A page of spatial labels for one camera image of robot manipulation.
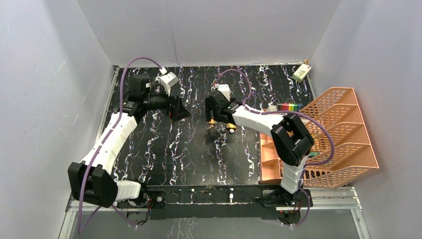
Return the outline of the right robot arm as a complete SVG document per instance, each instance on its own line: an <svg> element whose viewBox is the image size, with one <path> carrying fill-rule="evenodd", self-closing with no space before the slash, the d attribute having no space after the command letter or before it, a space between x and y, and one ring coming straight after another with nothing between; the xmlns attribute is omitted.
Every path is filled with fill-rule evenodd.
<svg viewBox="0 0 422 239"><path fill-rule="evenodd" d="M283 162L280 199L293 206L300 199L303 171L315 141L300 117L302 113L259 111L235 98L227 99L221 91L205 99L206 119L248 127L272 138Z"/></svg>

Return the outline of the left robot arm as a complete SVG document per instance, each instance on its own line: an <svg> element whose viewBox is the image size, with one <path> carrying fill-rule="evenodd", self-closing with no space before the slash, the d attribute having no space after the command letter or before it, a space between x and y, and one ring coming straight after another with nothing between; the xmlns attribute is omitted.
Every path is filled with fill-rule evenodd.
<svg viewBox="0 0 422 239"><path fill-rule="evenodd" d="M136 207L148 203L149 195L137 180L116 181L112 168L128 137L137 128L148 111L160 110L172 122L190 117L174 86L180 80L166 73L151 80L147 75L134 75L128 80L123 94L123 105L115 108L109 124L93 149L68 168L71 193L75 200L110 207L115 202L130 200Z"/></svg>

